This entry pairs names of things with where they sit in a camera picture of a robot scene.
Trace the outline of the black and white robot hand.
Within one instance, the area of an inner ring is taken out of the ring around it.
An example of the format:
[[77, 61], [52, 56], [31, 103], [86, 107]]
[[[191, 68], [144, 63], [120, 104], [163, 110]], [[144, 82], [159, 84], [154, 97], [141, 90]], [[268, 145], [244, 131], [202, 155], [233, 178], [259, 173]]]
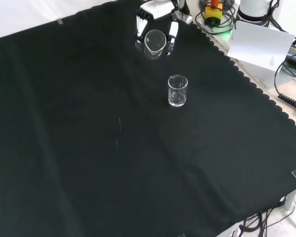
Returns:
[[142, 46], [148, 34], [149, 23], [169, 19], [170, 29], [166, 37], [166, 54], [173, 52], [179, 30], [179, 22], [192, 23], [192, 16], [185, 0], [147, 0], [136, 9], [136, 47]]

